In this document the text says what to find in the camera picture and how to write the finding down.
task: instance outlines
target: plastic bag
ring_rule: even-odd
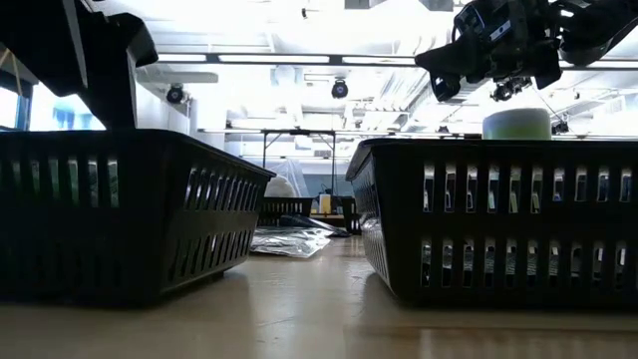
[[[287,159],[286,162],[272,166],[269,170],[276,173],[279,177],[288,180],[297,197],[309,197],[310,192],[306,186],[306,180],[303,177],[303,169],[297,160]]]
[[[258,227],[250,244],[250,251],[266,254],[310,258],[323,249],[331,232],[319,228]]]

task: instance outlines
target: ceiling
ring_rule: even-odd
[[[367,10],[347,10],[344,1],[107,0],[91,6],[145,19],[160,53],[413,56],[450,38],[453,13],[430,12],[419,0],[386,0]],[[638,60],[638,32],[608,58]],[[346,80],[346,100],[332,99],[335,79]],[[427,73],[415,68],[155,64],[139,73],[139,81],[158,93],[169,83],[184,82],[194,98],[203,100],[212,87],[221,86],[236,127],[281,128],[292,122],[338,130],[354,129],[360,122],[361,130],[386,130],[400,123],[414,131],[445,124],[454,131],[476,132],[482,118],[498,110],[543,107],[557,117],[576,118],[638,92],[638,72],[627,71],[565,72],[542,92],[528,89],[506,103],[494,103],[488,95],[493,84],[486,83],[465,91],[461,104],[441,105],[429,97],[417,107],[416,99],[428,92],[429,84]],[[408,120],[401,122],[406,115]]]

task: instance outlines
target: white cylindrical container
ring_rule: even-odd
[[[551,122],[545,109],[514,109],[487,116],[484,140],[551,140]]]

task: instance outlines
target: table surface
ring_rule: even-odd
[[[251,257],[151,309],[0,306],[0,358],[638,358],[638,314],[398,305],[337,239],[309,260]]]

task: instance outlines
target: white wall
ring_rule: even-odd
[[[190,135],[190,119],[144,86],[136,84],[138,128],[171,130]]]

